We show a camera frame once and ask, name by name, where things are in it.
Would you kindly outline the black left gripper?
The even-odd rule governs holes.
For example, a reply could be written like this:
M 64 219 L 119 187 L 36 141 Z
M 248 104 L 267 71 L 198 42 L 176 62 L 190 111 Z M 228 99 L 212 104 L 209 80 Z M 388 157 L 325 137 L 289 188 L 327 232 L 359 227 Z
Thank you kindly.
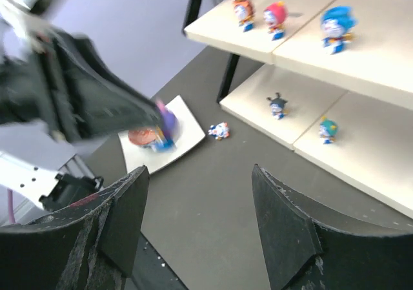
M 87 37 L 26 33 L 26 59 L 1 65 L 1 123 L 44 121 L 53 138 L 81 141 L 161 127 L 157 105 L 113 74 Z

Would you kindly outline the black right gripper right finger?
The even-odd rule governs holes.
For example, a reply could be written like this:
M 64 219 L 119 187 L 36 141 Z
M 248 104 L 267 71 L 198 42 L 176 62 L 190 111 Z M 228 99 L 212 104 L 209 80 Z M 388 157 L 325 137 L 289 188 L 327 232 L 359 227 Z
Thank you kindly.
M 412 289 L 412 234 L 337 212 L 255 165 L 271 289 Z

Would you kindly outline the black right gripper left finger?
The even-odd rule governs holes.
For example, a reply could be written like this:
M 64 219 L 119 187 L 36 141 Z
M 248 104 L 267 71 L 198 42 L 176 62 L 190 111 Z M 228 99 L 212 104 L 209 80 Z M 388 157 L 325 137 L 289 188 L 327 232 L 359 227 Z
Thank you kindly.
M 26 225 L 1 228 L 1 289 L 123 289 L 149 186 L 145 166 Z

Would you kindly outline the purple white Doraemon figure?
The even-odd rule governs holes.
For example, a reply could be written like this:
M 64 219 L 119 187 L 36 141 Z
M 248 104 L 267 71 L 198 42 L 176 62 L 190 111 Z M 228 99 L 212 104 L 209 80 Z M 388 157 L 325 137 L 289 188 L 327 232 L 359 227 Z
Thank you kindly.
M 161 112 L 163 117 L 163 128 L 158 132 L 158 134 L 163 137 L 159 140 L 159 143 L 152 147 L 156 152 L 163 152 L 171 149 L 174 146 L 174 137 L 178 127 L 178 120 L 172 111 L 169 111 L 166 105 L 159 99 L 156 101 L 156 105 Z

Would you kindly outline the orange lion Doraemon figure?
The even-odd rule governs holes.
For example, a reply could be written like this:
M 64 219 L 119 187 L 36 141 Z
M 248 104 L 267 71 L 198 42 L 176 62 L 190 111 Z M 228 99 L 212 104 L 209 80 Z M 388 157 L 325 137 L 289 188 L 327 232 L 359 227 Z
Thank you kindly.
M 238 25 L 244 32 L 252 30 L 254 27 L 255 10 L 251 0 L 234 0 L 234 13 L 238 20 Z

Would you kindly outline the pink-hooded Doraemon figure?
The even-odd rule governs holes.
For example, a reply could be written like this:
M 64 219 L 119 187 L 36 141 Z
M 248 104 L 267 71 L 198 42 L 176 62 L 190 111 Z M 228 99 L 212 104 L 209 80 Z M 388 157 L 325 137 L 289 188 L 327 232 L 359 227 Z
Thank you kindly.
M 272 40 L 281 39 L 285 35 L 284 22 L 287 18 L 287 8 L 282 1 L 272 3 L 265 8 L 264 21 L 268 25 L 268 33 L 272 36 Z

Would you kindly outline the blue bucket Doraemon figure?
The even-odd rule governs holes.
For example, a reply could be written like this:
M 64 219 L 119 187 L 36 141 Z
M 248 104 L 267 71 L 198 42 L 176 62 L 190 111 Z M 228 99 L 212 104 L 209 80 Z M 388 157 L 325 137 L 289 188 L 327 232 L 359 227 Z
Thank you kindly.
M 321 30 L 324 33 L 323 48 L 328 54 L 342 52 L 346 44 L 354 40 L 351 29 L 357 24 L 349 6 L 336 6 L 321 16 Z

